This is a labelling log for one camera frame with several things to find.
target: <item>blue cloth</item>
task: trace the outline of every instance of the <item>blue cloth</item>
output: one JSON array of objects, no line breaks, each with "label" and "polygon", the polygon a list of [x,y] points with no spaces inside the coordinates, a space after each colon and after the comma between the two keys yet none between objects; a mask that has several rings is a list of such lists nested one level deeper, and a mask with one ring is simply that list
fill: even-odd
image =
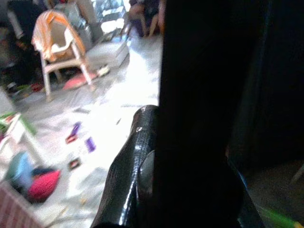
[{"label": "blue cloth", "polygon": [[27,192],[33,183],[31,172],[33,166],[29,163],[26,152],[15,155],[9,164],[9,169],[5,175],[12,187],[21,192]]}]

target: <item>orange cloth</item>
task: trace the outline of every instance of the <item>orange cloth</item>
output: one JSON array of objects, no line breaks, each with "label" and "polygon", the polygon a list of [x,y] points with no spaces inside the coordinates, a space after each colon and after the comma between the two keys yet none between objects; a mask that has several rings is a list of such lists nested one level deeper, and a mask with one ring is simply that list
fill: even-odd
[{"label": "orange cloth", "polygon": [[54,62],[58,59],[66,59],[68,57],[73,57],[73,52],[71,48],[67,51],[62,51],[60,53],[52,53],[51,49],[54,44],[52,36],[51,36],[51,23],[56,22],[66,26],[72,33],[74,41],[80,51],[80,53],[84,56],[86,53],[85,46],[76,33],[76,31],[69,24],[65,15],[61,12],[57,12],[54,10],[48,10],[40,14],[40,16],[36,20],[33,37],[32,37],[32,45],[35,47],[35,50],[39,50],[42,52],[43,58]]}]

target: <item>purple packet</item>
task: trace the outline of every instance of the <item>purple packet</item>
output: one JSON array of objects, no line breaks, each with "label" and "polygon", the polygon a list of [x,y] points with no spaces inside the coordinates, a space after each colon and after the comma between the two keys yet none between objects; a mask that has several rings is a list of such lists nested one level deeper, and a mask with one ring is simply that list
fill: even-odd
[{"label": "purple packet", "polygon": [[81,122],[77,122],[76,124],[74,124],[73,130],[72,130],[70,136],[74,136],[78,133],[80,125],[81,125]]}]

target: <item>pink striped fabric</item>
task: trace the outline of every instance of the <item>pink striped fabric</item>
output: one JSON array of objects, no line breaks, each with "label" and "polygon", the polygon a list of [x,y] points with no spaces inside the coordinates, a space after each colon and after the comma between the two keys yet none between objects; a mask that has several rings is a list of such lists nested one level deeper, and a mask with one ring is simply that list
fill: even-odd
[{"label": "pink striped fabric", "polygon": [[6,181],[0,183],[0,228],[42,228],[29,203]]}]

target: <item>red cloth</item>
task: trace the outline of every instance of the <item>red cloth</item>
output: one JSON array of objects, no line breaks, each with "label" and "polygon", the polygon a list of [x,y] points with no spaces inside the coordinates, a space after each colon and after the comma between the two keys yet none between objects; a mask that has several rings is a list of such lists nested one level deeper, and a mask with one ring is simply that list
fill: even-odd
[{"label": "red cloth", "polygon": [[[89,75],[90,75],[91,80],[93,80],[94,78],[97,77],[97,75],[94,74],[94,73],[89,73]],[[80,74],[75,75],[71,79],[69,79],[66,82],[65,86],[63,87],[63,89],[64,90],[76,89],[78,87],[83,86],[86,83],[87,83],[87,81],[86,81],[86,78],[85,78],[84,74],[80,73]]]},{"label": "red cloth", "polygon": [[41,175],[28,190],[29,197],[38,202],[45,201],[55,190],[59,180],[60,171]]}]

